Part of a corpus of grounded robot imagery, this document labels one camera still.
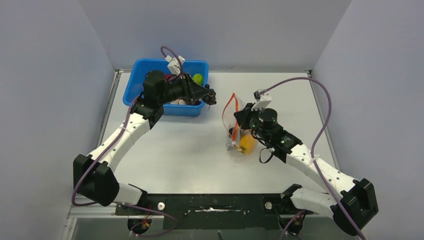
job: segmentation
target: white cable tie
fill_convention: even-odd
[[[126,128],[124,126],[119,126],[118,129],[123,129],[123,130],[125,130],[125,132],[128,132],[129,134],[131,134],[130,130],[128,130],[128,128]]]
[[[313,164],[314,162],[315,162],[315,160],[317,160],[317,158],[319,158],[320,157],[320,155],[319,154],[317,154],[317,155],[315,155],[309,162],[308,162],[308,164],[306,165],[308,168],[309,168],[309,166],[311,165],[311,164]]]
[[[128,130],[128,128],[126,128],[126,127],[124,127],[124,126],[119,126],[119,127],[118,127],[118,129],[123,129],[125,132],[129,133],[129,136],[130,136],[130,137],[131,137],[131,139],[132,139],[132,143],[133,143],[133,144],[135,144],[135,143],[136,143],[136,140],[134,139],[133,134],[131,133],[131,131],[130,131],[130,130]]]

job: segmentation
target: gray wall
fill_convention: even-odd
[[[0,1],[0,238],[59,239],[114,70],[77,0]]]
[[[312,72],[334,102],[341,169],[375,185],[373,240],[424,239],[423,11],[422,0],[353,0]]]
[[[79,0],[116,69],[161,45],[211,69],[310,70],[351,0]]]

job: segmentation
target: green ball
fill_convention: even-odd
[[[195,83],[197,83],[198,85],[200,85],[200,86],[203,86],[203,76],[200,74],[200,73],[196,73],[194,76],[193,76],[193,81],[195,82]]]

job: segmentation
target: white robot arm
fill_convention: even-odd
[[[311,150],[300,139],[287,132],[277,122],[277,112],[266,108],[271,102],[268,92],[259,95],[259,90],[254,93],[257,102],[248,103],[246,107],[234,113],[241,129],[250,130],[255,139],[272,153],[289,164],[315,183],[327,190],[327,185],[340,199],[341,204],[362,229],[379,211],[374,186],[367,179],[358,181],[341,171],[335,169],[319,155],[311,156]],[[324,179],[320,176],[314,162],[321,170]],[[281,194],[286,204],[292,204],[297,209],[313,211],[332,218],[334,222],[346,233],[356,235],[356,230],[348,221],[337,201],[327,192],[316,192],[294,184]]]
[[[215,91],[208,84],[204,87],[196,84],[189,74],[182,74],[169,83],[163,72],[150,71],[143,90],[131,107],[127,125],[124,126],[124,121],[98,148],[87,156],[80,154],[75,158],[74,193],[78,192],[102,206],[111,203],[142,206],[147,192],[130,184],[118,183],[114,176],[121,159],[158,122],[164,114],[164,104],[178,99],[192,102],[202,99],[208,105],[217,103]]]

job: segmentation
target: white table surface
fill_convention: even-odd
[[[227,132],[222,111],[232,93],[243,101],[255,102],[253,92],[306,73],[228,73],[210,72],[208,83],[215,89],[217,104],[205,106],[198,117],[163,116],[143,135],[118,165],[120,183],[138,186],[149,193],[163,194],[241,194],[281,193],[292,184],[322,191],[315,182],[294,167],[274,157],[258,161],[255,152],[243,160],[226,150]],[[130,73],[122,73],[104,132],[106,139],[122,123],[127,112],[122,98]],[[322,127],[312,88],[307,80],[285,83],[270,91],[270,108],[278,112],[278,123],[311,147]],[[334,166],[325,134],[315,152]]]

